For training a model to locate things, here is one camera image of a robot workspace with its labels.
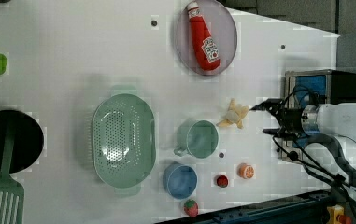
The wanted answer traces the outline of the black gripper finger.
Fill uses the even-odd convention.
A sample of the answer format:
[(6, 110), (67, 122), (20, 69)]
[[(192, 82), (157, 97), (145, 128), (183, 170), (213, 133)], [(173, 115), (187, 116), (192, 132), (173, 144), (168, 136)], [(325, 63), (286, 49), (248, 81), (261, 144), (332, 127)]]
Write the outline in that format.
[(250, 111), (267, 111), (276, 113), (282, 107), (283, 100), (279, 98), (269, 98), (258, 105), (255, 105)]
[(263, 133), (269, 134), (272, 136), (285, 136), (286, 135), (286, 131), (283, 128), (263, 129)]

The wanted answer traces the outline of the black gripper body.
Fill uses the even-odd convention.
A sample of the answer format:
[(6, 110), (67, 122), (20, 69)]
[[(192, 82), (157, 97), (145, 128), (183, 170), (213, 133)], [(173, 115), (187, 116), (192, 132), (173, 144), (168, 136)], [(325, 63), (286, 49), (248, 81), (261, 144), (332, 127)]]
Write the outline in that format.
[(280, 126), (277, 137), (280, 138), (298, 138), (304, 133), (302, 127), (302, 109), (286, 108), (282, 99), (277, 102), (275, 117)]

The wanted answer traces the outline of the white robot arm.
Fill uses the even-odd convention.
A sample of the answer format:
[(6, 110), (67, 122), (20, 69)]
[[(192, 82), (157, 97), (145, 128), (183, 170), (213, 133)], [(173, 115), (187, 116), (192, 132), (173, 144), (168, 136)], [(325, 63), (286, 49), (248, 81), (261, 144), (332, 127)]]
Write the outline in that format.
[(270, 98), (252, 109), (277, 120), (277, 128), (263, 132), (273, 136), (282, 150), (300, 152), (288, 153), (291, 160), (321, 180), (330, 178), (356, 189), (356, 103), (288, 108), (284, 100)]

